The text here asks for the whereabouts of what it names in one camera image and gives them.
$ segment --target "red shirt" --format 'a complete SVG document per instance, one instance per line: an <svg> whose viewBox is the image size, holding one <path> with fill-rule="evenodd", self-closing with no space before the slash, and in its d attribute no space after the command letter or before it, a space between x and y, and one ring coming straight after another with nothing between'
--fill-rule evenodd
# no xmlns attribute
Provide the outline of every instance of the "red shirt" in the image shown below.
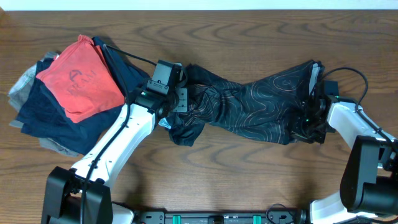
<svg viewBox="0 0 398 224"><path fill-rule="evenodd" d="M124 103L101 49L85 35L79 35L78 42L69 45L36 77L44 82L74 123Z"/></svg>

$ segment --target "wooden table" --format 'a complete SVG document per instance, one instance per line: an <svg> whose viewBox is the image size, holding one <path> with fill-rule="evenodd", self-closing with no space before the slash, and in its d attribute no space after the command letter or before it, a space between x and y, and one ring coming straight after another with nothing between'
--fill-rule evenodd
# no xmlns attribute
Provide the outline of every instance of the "wooden table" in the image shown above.
<svg viewBox="0 0 398 224"><path fill-rule="evenodd" d="M240 83L311 58L326 70L357 68L370 82L367 114L398 135L396 11L6 12L0 17L0 223L38 223L48 174L78 160L42 149L8 126L16 112L7 103L25 69L78 34L102 36L154 61L197 63ZM332 79L341 95L358 98L363 91L362 79L350 72ZM208 125L193 147L183 147L158 127L123 168L112 198L167 210L305 208L339 189L348 156L338 134L328 134L324 145L281 146Z"/></svg>

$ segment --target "clothing pile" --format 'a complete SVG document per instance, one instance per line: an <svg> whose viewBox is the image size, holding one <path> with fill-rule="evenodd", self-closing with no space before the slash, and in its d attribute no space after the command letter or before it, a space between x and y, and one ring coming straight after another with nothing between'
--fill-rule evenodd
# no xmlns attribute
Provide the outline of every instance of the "clothing pile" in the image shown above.
<svg viewBox="0 0 398 224"><path fill-rule="evenodd" d="M104 42L80 35L60 55L50 52L30 67L8 93L18 111L10 125L39 138L42 147L68 156L85 155L118 117L124 104L119 77L106 63ZM133 90L148 74L109 50Z"/></svg>
<svg viewBox="0 0 398 224"><path fill-rule="evenodd" d="M159 124L177 145L192 146L206 123L249 139L288 144L295 141L290 134L304 113L302 102L323 71L311 60L242 85L189 65L188 112L172 113ZM85 155L118 117L124 96L135 94L148 78L116 51L104 50L99 37L80 35L61 54L47 53L11 88L9 103L18 115L10 125L37 137L42 147Z"/></svg>

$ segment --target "black cable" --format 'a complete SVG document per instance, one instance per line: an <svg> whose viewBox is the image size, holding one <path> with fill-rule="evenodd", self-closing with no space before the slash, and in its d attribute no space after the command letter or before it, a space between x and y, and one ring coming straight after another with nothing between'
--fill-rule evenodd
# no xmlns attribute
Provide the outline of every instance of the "black cable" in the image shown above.
<svg viewBox="0 0 398 224"><path fill-rule="evenodd" d="M268 221L271 222L272 224L276 224L276 223L274 223L274 221L272 221L272 220L268 217L268 211L271 210L274 206L281 206L281 207L286 208L286 206L285 206L285 205L282 205L281 203L275 203L275 204L271 205L271 207L269 207L269 208L267 209L267 211L266 211L266 218L267 218ZM290 211L286 211L286 212L289 213L289 215L291 215L292 218L293 218L293 221L290 222L290 223L288 223L288 224L294 223L294 217L295 217L295 216L294 216L293 214L291 214Z"/></svg>
<svg viewBox="0 0 398 224"><path fill-rule="evenodd" d="M115 65L115 62L113 60L112 55L109 52L108 48L111 48L117 52L120 52L122 54L126 54L130 57L136 58L138 60L142 60L148 63L151 63L153 65L156 66L156 63L151 62L150 60L146 60L144 58L140 58L138 56L129 54L127 52L124 52L120 49L117 49L115 47L109 46L104 44L103 45L104 49L105 49L105 53L108 54L109 58L110 58L110 62ZM87 172L87 176L83 185L83 188L81 190L81 201L80 201L80 224L84 224L84 217L85 217L85 200L86 200L86 193L87 193L87 187L88 187L88 182L90 181L90 177L95 169L95 167L97 166L98 161L100 160L101 156L104 154L104 152L106 151L106 149L111 145L111 143L116 139L116 137L120 134L120 132L123 130L124 127L127 126L127 122L129 121L129 117L130 117L130 100L129 100L129 95L128 95L128 90L127 90L127 84L126 81L124 80L123 76L121 75L121 72L119 70L119 68L117 66L114 66L116 68L116 76L118 76L119 78L121 78L122 83L123 83L123 88L124 88L124 92L126 93L126 104L127 104L127 115L126 115L126 119L124 120L124 122L122 123L121 127L115 132L115 134L111 137L111 139L105 144L105 146L100 150L100 152L98 153L98 155L95 157L95 159L91 162L91 166L88 169Z"/></svg>
<svg viewBox="0 0 398 224"><path fill-rule="evenodd" d="M366 96L366 93L368 92L368 88L369 88L369 83L368 83L368 79L366 78L366 76L360 72L359 70L355 69L355 68L349 68L349 67L341 67L341 68L335 68L331 71L329 71L328 73L326 73L324 76L321 77L321 79L318 81L317 85L314 85L314 87L312 88L311 92L310 92L310 97L312 95L312 93L314 92L314 90L316 89L315 87L319 85L319 83L325 79L327 76L331 75L333 72L336 72L338 70L351 70L355 73L357 73L358 75L360 75L362 77L362 79L365 82L365 89L363 91L362 96L360 97L360 99L356 102L355 104L355 112L357 112L357 114L359 115L359 117L361 117L371 128L373 128L373 130L378 133L382 138L384 138L386 140L386 142L388 143L388 145L390 145L390 147L392 148L392 150L395 153L398 153L398 149L396 147L396 145L394 143L392 143L392 141L390 140L389 137L387 137L384 132L383 129L381 127L377 127L373 122L371 122L369 119L367 119L367 117L363 114L363 110L359 109L359 104L361 104L363 98Z"/></svg>
<svg viewBox="0 0 398 224"><path fill-rule="evenodd" d="M116 47L112 47L112 46L109 46L109 45L106 45L106 46L109 47L109 48L112 49L112 50L115 50L115 51L119 52L119 53L128 55L128 56L130 56L130 57L132 57L132 58L135 58L135 59L138 59L138 60L142 60L142 61L144 61L144 62L148 62L148 63L153 64L153 65L156 66L156 63L153 62L153 61L150 61L150 60L148 60L148 59L144 59L144 58L142 58L142 57L138 57L138 56L135 56L135 55L133 55L133 54L127 53L127 52L122 51L122 50L120 50L119 48L116 48Z"/></svg>

